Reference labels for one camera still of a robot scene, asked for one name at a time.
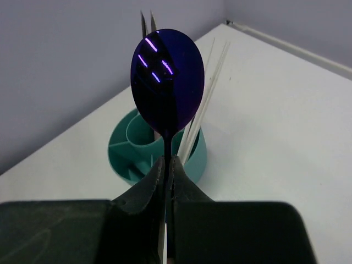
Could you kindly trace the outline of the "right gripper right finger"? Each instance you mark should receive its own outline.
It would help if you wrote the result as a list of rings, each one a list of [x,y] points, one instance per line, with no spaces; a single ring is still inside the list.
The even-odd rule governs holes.
[[[214,201],[172,157],[168,259],[174,263],[316,263],[304,222],[279,201]]]

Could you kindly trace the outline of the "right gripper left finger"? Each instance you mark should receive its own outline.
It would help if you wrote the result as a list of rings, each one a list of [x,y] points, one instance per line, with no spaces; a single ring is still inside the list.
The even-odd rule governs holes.
[[[114,200],[1,204],[1,263],[161,263],[164,173],[148,174]]]

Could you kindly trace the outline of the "purple metallic spoon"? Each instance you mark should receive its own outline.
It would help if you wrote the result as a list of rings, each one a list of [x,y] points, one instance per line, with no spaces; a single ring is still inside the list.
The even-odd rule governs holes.
[[[176,29],[159,29],[144,37],[131,59],[133,99],[144,121],[163,139],[163,212],[167,233],[174,234],[171,203],[172,140],[195,116],[203,94],[205,70],[195,42]]]

